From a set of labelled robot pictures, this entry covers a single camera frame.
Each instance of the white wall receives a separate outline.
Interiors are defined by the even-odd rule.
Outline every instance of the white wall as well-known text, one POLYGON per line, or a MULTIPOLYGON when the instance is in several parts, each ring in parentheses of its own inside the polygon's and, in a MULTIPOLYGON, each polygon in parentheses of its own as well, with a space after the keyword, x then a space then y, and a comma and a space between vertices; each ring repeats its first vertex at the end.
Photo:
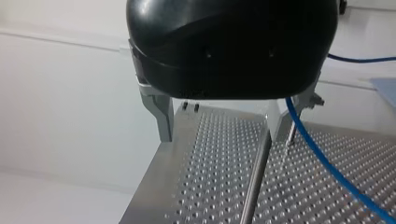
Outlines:
POLYGON ((133 192, 159 138, 130 59, 15 36, 0 43, 0 166, 133 192))
MULTIPOLYGON (((0 2, 2 170, 128 192, 137 187, 159 138, 125 48, 124 4, 0 2)), ((332 53, 396 55, 395 27, 395 12, 353 9, 340 21, 332 53)), ((367 81, 396 77, 395 71, 396 63, 328 60, 318 84, 326 106, 306 112, 304 119, 395 134, 394 111, 367 81)), ((265 102, 204 104, 256 113, 266 107, 265 102)))

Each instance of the metal bracket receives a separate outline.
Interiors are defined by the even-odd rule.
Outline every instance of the metal bracket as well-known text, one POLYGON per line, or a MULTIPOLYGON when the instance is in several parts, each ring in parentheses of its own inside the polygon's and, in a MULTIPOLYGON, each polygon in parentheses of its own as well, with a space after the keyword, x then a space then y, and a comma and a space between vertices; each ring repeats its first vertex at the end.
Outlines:
MULTIPOLYGON (((315 105, 324 105, 323 99, 315 93, 317 83, 318 78, 308 89, 292 97, 294 106, 299 115, 301 115, 305 108, 313 109, 315 105)), ((288 144, 291 144, 296 131, 285 100, 270 101, 267 115, 268 127, 273 141, 286 141, 288 144)))
POLYGON ((139 79, 137 82, 143 105, 157 120, 161 142, 172 142, 175 115, 172 98, 139 79))

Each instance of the perforated steel table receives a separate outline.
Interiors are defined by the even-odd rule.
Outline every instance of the perforated steel table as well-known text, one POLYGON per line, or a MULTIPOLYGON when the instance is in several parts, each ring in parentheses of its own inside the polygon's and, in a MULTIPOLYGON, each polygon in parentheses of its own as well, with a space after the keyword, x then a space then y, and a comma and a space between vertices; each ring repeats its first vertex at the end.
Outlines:
MULTIPOLYGON (((120 224, 239 224, 261 116, 200 107, 177 111, 120 224)), ((328 159, 396 216, 396 139, 308 125, 328 159)), ((329 175, 300 135, 274 143, 254 223, 381 223, 329 175)))

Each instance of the blue wire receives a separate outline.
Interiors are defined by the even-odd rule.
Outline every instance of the blue wire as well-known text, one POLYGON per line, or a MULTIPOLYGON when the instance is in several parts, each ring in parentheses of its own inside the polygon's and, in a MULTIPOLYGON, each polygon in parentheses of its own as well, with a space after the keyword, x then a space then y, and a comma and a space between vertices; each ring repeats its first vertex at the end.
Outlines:
POLYGON ((396 61, 396 57, 376 58, 376 59, 350 59, 350 58, 343 58, 340 56, 336 56, 333 54, 329 54, 327 57, 345 63, 384 63, 384 62, 396 61))
POLYGON ((327 159, 323 152, 320 151, 318 145, 311 138, 309 133, 306 131, 303 123, 297 116, 296 110, 294 108, 293 102, 290 98, 286 98, 286 104, 294 120, 294 123, 299 130, 301 136, 305 139, 306 143, 312 148, 315 155, 323 166, 332 174, 332 176, 347 190, 349 190, 357 199, 364 203, 372 212, 376 213, 379 217, 385 220, 388 224, 396 224, 396 219, 391 217, 388 212, 381 207, 379 207, 375 202, 373 202, 368 196, 361 193, 352 183, 350 183, 327 159))

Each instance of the black robot head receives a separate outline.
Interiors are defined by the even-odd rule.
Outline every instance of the black robot head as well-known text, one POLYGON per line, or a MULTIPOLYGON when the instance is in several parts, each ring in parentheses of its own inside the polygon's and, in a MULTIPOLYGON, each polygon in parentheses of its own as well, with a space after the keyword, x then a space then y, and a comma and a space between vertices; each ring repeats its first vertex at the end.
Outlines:
POLYGON ((314 82, 336 0, 129 0, 137 75, 176 98, 275 99, 314 82))

